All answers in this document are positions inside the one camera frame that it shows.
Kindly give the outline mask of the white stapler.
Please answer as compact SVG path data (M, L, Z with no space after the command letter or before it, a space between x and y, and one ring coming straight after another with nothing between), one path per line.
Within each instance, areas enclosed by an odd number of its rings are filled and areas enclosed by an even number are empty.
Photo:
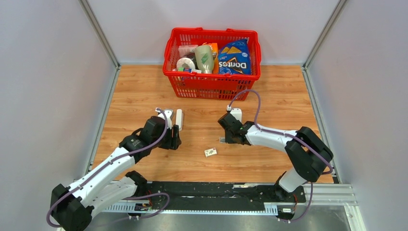
M179 131L181 131L182 128L183 128L183 118L184 118L184 113L183 113L182 109L177 109L176 110L175 125L178 126Z

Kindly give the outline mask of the small staple box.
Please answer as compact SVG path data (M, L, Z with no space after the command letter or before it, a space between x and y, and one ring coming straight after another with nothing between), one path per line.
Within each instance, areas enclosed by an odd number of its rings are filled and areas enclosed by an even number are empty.
M205 155L205 157L210 157L210 156L217 155L217 150L216 150L216 148L207 149L207 150L204 151L204 155Z

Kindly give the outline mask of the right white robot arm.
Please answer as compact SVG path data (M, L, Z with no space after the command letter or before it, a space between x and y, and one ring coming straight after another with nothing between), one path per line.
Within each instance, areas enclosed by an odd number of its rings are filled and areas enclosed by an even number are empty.
M332 151L308 127L299 130L268 128L253 121L242 123L232 113L224 114L218 123L225 131L226 143L264 146L288 155L293 167L278 178L274 189L280 201L288 201L302 184L317 182L321 175L332 172Z

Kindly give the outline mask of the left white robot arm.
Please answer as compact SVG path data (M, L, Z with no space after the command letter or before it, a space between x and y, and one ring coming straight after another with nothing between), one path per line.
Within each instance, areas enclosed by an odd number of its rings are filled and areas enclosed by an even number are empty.
M136 165L154 148L176 150L181 144L179 128L172 124L172 110L156 109L144 127L126 136L97 167L68 186L57 185L51 192L46 214L48 225L66 231L83 231L107 207L120 200L147 200L165 192L150 194L147 180L138 172L128 172L112 183L120 173Z

